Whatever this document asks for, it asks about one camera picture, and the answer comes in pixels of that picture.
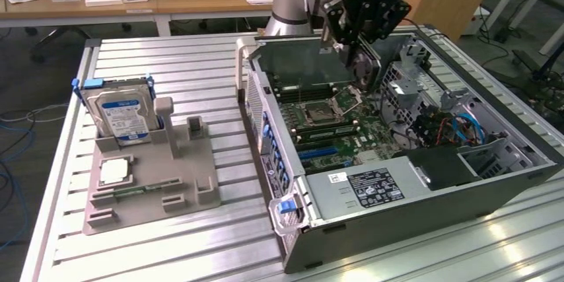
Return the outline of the white desk frame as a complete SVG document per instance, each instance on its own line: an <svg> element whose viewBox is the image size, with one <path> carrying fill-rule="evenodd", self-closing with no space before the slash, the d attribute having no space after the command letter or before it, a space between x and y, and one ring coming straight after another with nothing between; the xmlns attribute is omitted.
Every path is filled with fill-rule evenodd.
<svg viewBox="0 0 564 282"><path fill-rule="evenodd" d="M485 24L483 24L483 28L485 31L489 31L491 25L494 24L502 10L505 9L506 5L509 4L510 0L499 0L498 4L495 5L493 12L489 14L487 19L485 20ZM525 16L527 15L534 3L538 0L523 0L521 7L517 6L515 9L518 9L518 11L514 11L514 17L510 16L510 18L507 19L509 24L501 28L498 30L497 35L501 34L501 31L506 31L507 34L510 33L511 30L515 29L515 27L518 26L518 24L521 23L521 21L523 20ZM493 60L503 57L507 55L507 51L501 48L499 46L497 46L497 44L493 44L490 42L490 40L494 38L487 38L487 33L485 34L483 38L478 38L479 41L482 41L486 45L491 45L495 48L498 48L499 50L502 50L502 52L505 52L505 55L493 58ZM555 30L554 34L550 36L549 40L546 41L546 43L543 44L543 46L541 47L541 49L538 50L538 53L541 55L547 56L547 53L553 53L555 54L555 45L557 44L564 44L564 23L559 25L559 28Z"/></svg>

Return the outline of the black chair base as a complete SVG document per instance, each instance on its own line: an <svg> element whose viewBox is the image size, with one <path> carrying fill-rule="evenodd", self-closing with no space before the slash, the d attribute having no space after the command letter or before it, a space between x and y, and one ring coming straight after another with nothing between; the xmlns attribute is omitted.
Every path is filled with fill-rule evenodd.
<svg viewBox="0 0 564 282"><path fill-rule="evenodd" d="M33 45L29 49L29 60L33 63L42 63L45 57L41 54L41 50L46 47L55 39L58 39L65 33L74 33L82 40L85 44L93 43L98 45L101 39L93 38L90 34L83 30L83 25L62 25L57 26L50 33Z"/></svg>

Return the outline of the green RAM stick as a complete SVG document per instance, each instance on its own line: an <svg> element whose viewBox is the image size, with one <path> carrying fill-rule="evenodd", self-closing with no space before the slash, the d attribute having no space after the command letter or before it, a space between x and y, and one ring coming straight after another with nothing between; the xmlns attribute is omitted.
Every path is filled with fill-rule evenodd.
<svg viewBox="0 0 564 282"><path fill-rule="evenodd" d="M161 185L149 185L149 186L137 186L131 188L125 188L113 191L114 197L125 197L129 195L141 195L147 194L149 192L154 192L162 189Z"/></svg>

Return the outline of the black grey open PC case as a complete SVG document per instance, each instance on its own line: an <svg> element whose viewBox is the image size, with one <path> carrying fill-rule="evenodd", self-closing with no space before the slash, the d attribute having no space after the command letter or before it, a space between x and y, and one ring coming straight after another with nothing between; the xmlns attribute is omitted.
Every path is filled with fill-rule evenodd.
<svg viewBox="0 0 564 282"><path fill-rule="evenodd" d="M386 208L322 220L307 193L267 76L302 88L351 74L317 35L243 36L235 87L253 165L285 273L294 273L490 215L564 170L564 143L527 124L493 76L443 37L401 28L370 44L381 57L373 98L399 152L430 193ZM279 201L297 209L279 214Z"/></svg>

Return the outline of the silver CPU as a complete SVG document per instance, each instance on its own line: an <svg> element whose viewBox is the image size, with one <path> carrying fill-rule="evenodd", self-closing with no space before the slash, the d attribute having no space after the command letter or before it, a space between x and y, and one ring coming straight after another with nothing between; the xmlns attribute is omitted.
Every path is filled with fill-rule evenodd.
<svg viewBox="0 0 564 282"><path fill-rule="evenodd" d="M127 160L111 159L101 164L99 168L99 183L113 184L121 182L127 176Z"/></svg>

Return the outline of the hard disk with blue carrier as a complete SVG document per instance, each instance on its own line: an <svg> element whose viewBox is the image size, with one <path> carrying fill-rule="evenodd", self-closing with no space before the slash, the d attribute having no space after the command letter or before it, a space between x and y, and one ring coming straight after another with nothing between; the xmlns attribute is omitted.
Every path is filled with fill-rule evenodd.
<svg viewBox="0 0 564 282"><path fill-rule="evenodd" d="M73 79L71 90L91 117L97 138L111 138L119 146L149 142L149 132L161 128L151 76Z"/></svg>

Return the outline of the blue expansion slot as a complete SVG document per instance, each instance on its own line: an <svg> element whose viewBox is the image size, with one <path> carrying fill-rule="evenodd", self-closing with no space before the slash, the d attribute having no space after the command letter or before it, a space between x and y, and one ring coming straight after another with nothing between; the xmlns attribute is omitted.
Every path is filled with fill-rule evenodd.
<svg viewBox="0 0 564 282"><path fill-rule="evenodd" d="M314 149L306 149L297 153L299 160L310 160L318 157L330 156L338 153L338 149L334 146L321 147Z"/></svg>

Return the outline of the grey parts rack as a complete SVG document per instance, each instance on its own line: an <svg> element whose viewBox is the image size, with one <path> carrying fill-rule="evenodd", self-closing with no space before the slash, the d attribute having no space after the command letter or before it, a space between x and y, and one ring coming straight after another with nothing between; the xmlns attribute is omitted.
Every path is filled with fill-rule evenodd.
<svg viewBox="0 0 564 282"><path fill-rule="evenodd" d="M219 191L207 125L191 116L173 125L173 101L154 100L162 129L149 132L149 142L117 145L111 138L97 138L89 170L83 207L85 235L98 234L219 206ZM106 160L127 160L127 176L117 183L99 183L99 168ZM113 191L161 185L147 194L114 197Z"/></svg>

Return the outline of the green graphics card black fan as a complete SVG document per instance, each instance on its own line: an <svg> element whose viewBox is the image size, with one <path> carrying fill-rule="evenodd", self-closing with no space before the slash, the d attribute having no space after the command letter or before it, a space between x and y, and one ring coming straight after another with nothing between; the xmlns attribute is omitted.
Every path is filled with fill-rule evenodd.
<svg viewBox="0 0 564 282"><path fill-rule="evenodd" d="M381 57L363 37L358 36L353 44L339 44L330 33L329 25L323 24L321 48L335 52L343 68L351 74L354 86L366 94L373 92L375 77L381 70Z"/></svg>

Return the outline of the silver socket cover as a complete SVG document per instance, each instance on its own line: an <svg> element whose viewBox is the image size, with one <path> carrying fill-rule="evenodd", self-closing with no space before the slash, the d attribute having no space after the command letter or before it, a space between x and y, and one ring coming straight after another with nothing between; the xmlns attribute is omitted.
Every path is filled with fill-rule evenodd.
<svg viewBox="0 0 564 282"><path fill-rule="evenodd" d="M345 115L362 103L359 91L351 85L343 87L329 99L329 104L338 115Z"/></svg>

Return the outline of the CPU socket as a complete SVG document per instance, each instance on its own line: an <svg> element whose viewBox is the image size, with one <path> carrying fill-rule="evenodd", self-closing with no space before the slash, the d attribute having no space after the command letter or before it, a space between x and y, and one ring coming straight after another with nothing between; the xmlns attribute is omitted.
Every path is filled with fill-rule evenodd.
<svg viewBox="0 0 564 282"><path fill-rule="evenodd" d="M317 126L339 122L327 100L305 102L299 105L303 115L303 125Z"/></svg>

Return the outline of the green motherboard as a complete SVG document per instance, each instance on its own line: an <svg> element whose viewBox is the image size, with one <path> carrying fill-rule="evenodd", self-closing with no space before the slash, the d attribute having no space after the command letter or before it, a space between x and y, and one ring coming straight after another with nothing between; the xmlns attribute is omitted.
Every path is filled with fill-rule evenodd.
<svg viewBox="0 0 564 282"><path fill-rule="evenodd" d="M282 82L278 75L269 75L267 80L274 90L281 118L297 153L306 149L329 146L334 146L338 149L338 153L330 156L310 160L299 160L298 158L298 163L303 167L306 174L327 172L359 165L355 155L361 151L374 150L385 159L389 159L393 154L399 152L399 146L390 135L387 124L381 120L379 112L375 110L375 102L361 91L362 103L345 115L341 116L335 113L339 122L317 126L303 125L303 115L299 105L305 102L318 100L329 101L343 87L351 85L350 83L323 83L302 88L299 83L290 84ZM355 125L358 132L354 135L311 142L302 143L294 140L297 130L337 125Z"/></svg>

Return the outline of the grey power supply with label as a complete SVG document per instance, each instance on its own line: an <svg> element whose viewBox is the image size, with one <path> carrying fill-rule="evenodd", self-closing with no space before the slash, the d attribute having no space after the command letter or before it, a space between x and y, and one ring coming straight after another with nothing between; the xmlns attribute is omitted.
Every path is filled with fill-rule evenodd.
<svg viewBox="0 0 564 282"><path fill-rule="evenodd" d="M371 160L305 179L322 220L375 211L430 193L406 157Z"/></svg>

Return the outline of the RAM stick with black chips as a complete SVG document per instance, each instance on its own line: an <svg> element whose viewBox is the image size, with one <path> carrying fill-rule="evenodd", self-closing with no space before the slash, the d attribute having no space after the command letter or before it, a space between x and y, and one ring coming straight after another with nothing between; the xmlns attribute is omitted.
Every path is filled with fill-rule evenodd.
<svg viewBox="0 0 564 282"><path fill-rule="evenodd" d="M297 142L311 142L322 139L345 137L358 132L355 125L337 125L330 127L317 127L295 131L294 140Z"/></svg>

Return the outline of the silver chipset heatsink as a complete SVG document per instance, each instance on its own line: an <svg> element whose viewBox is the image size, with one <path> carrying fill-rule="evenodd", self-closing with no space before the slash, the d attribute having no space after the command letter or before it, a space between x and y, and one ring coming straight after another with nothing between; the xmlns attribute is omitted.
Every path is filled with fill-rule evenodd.
<svg viewBox="0 0 564 282"><path fill-rule="evenodd" d="M358 164L366 164L367 162L371 162L371 161L378 162L385 160L385 158L382 158L382 156L374 150L358 152L355 155L355 158L357 158Z"/></svg>

